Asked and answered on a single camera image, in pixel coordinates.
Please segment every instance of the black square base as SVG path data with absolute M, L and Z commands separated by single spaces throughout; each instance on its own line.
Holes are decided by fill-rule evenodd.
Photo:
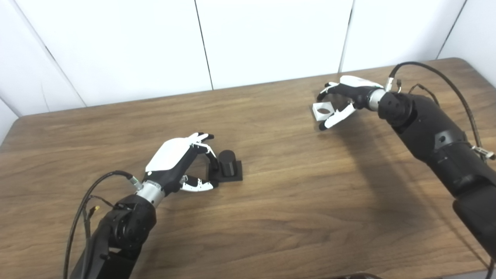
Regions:
M 235 176 L 224 176 L 220 168 L 218 170 L 213 170 L 211 164 L 208 164 L 208 180 L 217 181 L 217 182 L 233 182 L 233 181 L 242 181 L 243 180 L 243 165 L 241 165 L 241 161 L 236 161 L 236 166 L 238 168 L 238 172 Z

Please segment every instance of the wood grain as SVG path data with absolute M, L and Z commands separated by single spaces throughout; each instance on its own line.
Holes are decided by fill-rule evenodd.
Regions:
M 465 94 L 483 143 L 495 149 L 496 90 L 462 60 L 428 64 Z M 350 74 L 383 83 L 390 70 Z M 435 92 L 473 140 L 463 107 L 441 79 L 413 66 L 397 77 L 407 90 L 421 82 Z M 91 183 L 115 169 L 142 176 L 165 140 L 197 131 L 215 135 L 209 143 L 215 151 L 235 151 L 244 180 L 164 199 L 133 278 L 321 279 L 366 272 L 419 279 L 483 269 L 489 257 L 454 214 L 448 191 L 375 113 L 359 111 L 316 131 L 310 105 L 325 82 L 338 78 L 20 118 L 0 147 L 0 278 L 60 278 L 68 230 Z M 188 173 L 204 177 L 206 162 L 198 159 Z M 96 191 L 111 201 L 131 192 L 122 178 Z M 79 228 L 73 262 L 82 234 Z

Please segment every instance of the robotic arm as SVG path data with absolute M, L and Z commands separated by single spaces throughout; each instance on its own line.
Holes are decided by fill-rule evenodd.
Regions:
M 431 168 L 453 195 L 453 209 L 491 258 L 496 259 L 496 172 L 480 158 L 495 159 L 493 152 L 468 143 L 465 133 L 429 98 L 386 92 L 377 83 L 344 76 L 328 83 L 319 94 L 350 98 L 348 106 L 377 112 L 386 120 L 412 155 Z M 342 116 L 320 123 L 326 130 Z
M 142 183 L 131 180 L 136 192 L 118 201 L 100 221 L 88 251 L 81 255 L 70 278 L 128 279 L 142 245 L 157 222 L 155 209 L 162 199 L 179 190 L 199 192 L 218 186 L 218 181 L 203 181 L 185 174 L 198 154 L 205 154 L 210 160 L 210 174 L 219 172 L 217 157 L 203 143 L 213 138 L 194 133 L 166 141 L 146 166 Z

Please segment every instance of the white robotic hand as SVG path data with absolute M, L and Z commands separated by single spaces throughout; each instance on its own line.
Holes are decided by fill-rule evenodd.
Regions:
M 219 168 L 212 148 L 203 143 L 213 138 L 210 134 L 194 133 L 187 138 L 166 141 L 146 166 L 142 189 L 136 194 L 157 207 L 164 197 L 178 190 L 200 192 L 216 188 L 218 182 L 203 181 L 185 174 L 198 154 L 205 154 L 210 166 Z
M 331 128 L 352 115 L 357 109 L 367 108 L 369 110 L 377 110 L 377 102 L 374 105 L 371 101 L 375 99 L 379 101 L 384 93 L 385 91 L 380 84 L 352 75 L 342 76 L 339 79 L 339 83 L 326 83 L 324 90 L 317 96 L 318 101 L 322 101 L 328 94 L 343 95 L 350 98 L 350 101 L 346 102 L 325 121 L 321 122 L 319 129 L 323 131 Z

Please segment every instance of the black cable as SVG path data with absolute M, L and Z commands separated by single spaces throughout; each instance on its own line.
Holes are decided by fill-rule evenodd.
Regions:
M 109 202 L 108 200 L 106 200 L 106 199 L 104 199 L 104 198 L 102 198 L 100 196 L 90 195 L 89 198 L 88 198 L 88 200 L 93 199 L 93 198 L 99 199 L 99 200 L 103 201 L 106 205 L 112 207 L 113 209 L 117 209 L 118 208 L 117 206 L 113 205 L 111 202 Z
M 463 97 L 462 93 L 460 92 L 460 90 L 458 90 L 458 88 L 455 86 L 455 84 L 453 84 L 453 82 L 451 82 L 451 80 L 449 80 L 449 78 L 447 76 L 445 76 L 443 73 L 436 70 L 435 68 L 433 68 L 429 65 L 420 63 L 420 62 L 415 62 L 415 61 L 403 62 L 403 63 L 396 65 L 393 68 L 393 70 L 391 71 L 391 73 L 389 74 L 389 77 L 394 78 L 394 76 L 396 75 L 396 72 L 398 72 L 398 70 L 402 66 L 405 66 L 405 65 L 416 65 L 416 66 L 426 68 L 426 69 L 430 70 L 431 72 L 434 72 L 435 74 L 440 76 L 444 81 L 446 81 L 446 83 L 449 85 L 449 87 L 451 87 L 451 89 L 453 89 L 453 91 L 455 91 L 456 95 L 460 99 L 460 102 L 462 103 L 463 107 L 465 108 L 465 111 L 467 112 L 467 116 L 468 116 L 468 119 L 470 121 L 470 126 L 472 127 L 472 132 L 474 133 L 476 145 L 478 147 L 482 147 L 481 138 L 479 136 L 479 131 L 477 130 L 477 125 L 475 124 L 474 115 L 472 114 L 472 111 L 470 110 L 470 107 L 468 106 L 467 100 L 465 100 L 465 97 Z M 481 159 L 484 162 L 486 161 L 486 158 L 482 155 L 481 155 Z
M 423 64 L 423 63 L 420 63 L 420 62 L 415 62 L 415 61 L 411 61 L 411 62 L 403 62 L 403 63 L 400 63 L 398 65 L 396 65 L 393 70 L 391 71 L 391 73 L 389 74 L 389 77 L 390 78 L 394 78 L 394 76 L 396 75 L 396 72 L 398 72 L 398 70 L 404 66 L 404 65 L 417 65 L 417 66 L 421 66 L 423 68 L 426 68 L 434 73 L 436 73 L 438 76 L 440 76 L 444 81 L 446 81 L 446 83 L 448 83 L 448 85 L 451 87 L 451 89 L 453 89 L 453 91 L 455 91 L 456 95 L 458 96 L 458 98 L 460 99 L 463 107 L 465 108 L 465 111 L 467 112 L 467 115 L 468 115 L 468 119 L 470 121 L 470 126 L 472 126 L 472 131 L 474 133 L 474 138 L 475 138 L 475 143 L 478 147 L 482 147 L 482 143 L 481 143 L 481 138 L 479 137 L 479 131 L 477 130 L 477 125 L 475 124 L 475 119 L 474 119 L 474 115 L 472 114 L 472 110 L 470 110 L 470 107 L 467 103 L 467 101 L 465 100 L 465 97 L 463 97 L 463 94 L 460 92 L 460 90 L 458 90 L 458 88 L 453 84 L 453 82 L 451 82 L 451 80 L 449 80 L 449 78 L 447 76 L 445 76 L 443 73 L 441 73 L 440 71 L 436 70 L 435 68 L 429 66 L 429 65 L 426 65 L 426 64 Z M 484 162 L 484 163 L 487 163 L 486 161 L 486 158 L 481 155 L 481 160 Z M 488 272 L 486 274 L 486 279 L 490 279 L 491 276 L 493 275 L 493 270 L 495 268 L 495 261 L 491 258 L 491 261 L 489 263 L 489 266 L 488 266 Z
M 437 100 L 437 97 L 434 95 L 434 93 L 432 93 L 432 91 L 430 91 L 429 89 L 427 89 L 425 86 L 421 85 L 420 83 L 417 83 L 415 84 L 414 86 L 412 86 L 412 88 L 410 88 L 410 91 L 408 91 L 408 94 L 412 94 L 413 92 L 413 89 L 415 89 L 416 87 L 419 87 L 420 89 L 426 91 L 431 97 L 432 99 L 434 100 L 434 103 L 440 107 L 439 105 L 439 101 Z
M 491 259 L 491 262 L 489 263 L 488 266 L 488 273 L 486 274 L 486 279 L 491 279 L 493 276 L 493 270 L 495 269 L 495 261 Z
M 105 180 L 105 179 L 107 179 L 113 175 L 125 176 L 128 180 L 133 178 L 133 175 L 128 173 L 128 172 L 116 170 L 116 171 L 104 174 L 102 177 L 97 179 L 97 181 L 95 181 L 95 183 L 93 183 L 93 185 L 91 185 L 91 187 L 88 189 L 88 191 L 86 191 L 86 193 L 84 194 L 84 197 L 81 201 L 81 204 L 79 205 L 79 208 L 77 209 L 76 216 L 74 217 L 74 221 L 72 222 L 72 226 L 71 226 L 70 231 L 69 231 L 69 239 L 67 240 L 67 248 L 65 250 L 65 258 L 64 258 L 64 264 L 63 264 L 63 274 L 62 274 L 63 279 L 68 278 L 69 259 L 70 259 L 70 250 L 72 248 L 72 241 L 74 239 L 74 233 L 76 231 L 77 221 L 79 220 L 79 217 L 81 216 L 83 209 L 86 207 L 86 204 L 88 202 L 88 198 L 100 182 L 102 182 L 103 180 Z
M 90 250 L 90 238 L 91 238 L 91 228 L 90 228 L 90 217 L 86 213 L 86 208 L 83 209 L 83 224 L 84 224 L 84 236 L 86 239 L 84 255 L 83 255 L 83 268 L 81 270 L 81 279 L 86 278 L 86 270 L 88 269 L 88 256 Z

